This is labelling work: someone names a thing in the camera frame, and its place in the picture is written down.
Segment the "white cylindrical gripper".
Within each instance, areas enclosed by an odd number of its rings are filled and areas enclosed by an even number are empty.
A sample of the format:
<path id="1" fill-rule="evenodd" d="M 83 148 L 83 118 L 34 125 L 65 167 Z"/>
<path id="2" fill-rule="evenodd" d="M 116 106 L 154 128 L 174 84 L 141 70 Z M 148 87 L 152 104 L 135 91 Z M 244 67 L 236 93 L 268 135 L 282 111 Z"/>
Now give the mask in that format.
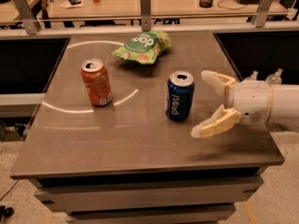
<path id="1" fill-rule="evenodd" d="M 227 106 L 220 105 L 214 114 L 191 131 L 193 138 L 206 138 L 232 129 L 239 121 L 244 124 L 262 124 L 270 116 L 273 94 L 265 81 L 244 80 L 204 70 L 202 80 L 220 97 L 227 97 Z"/>

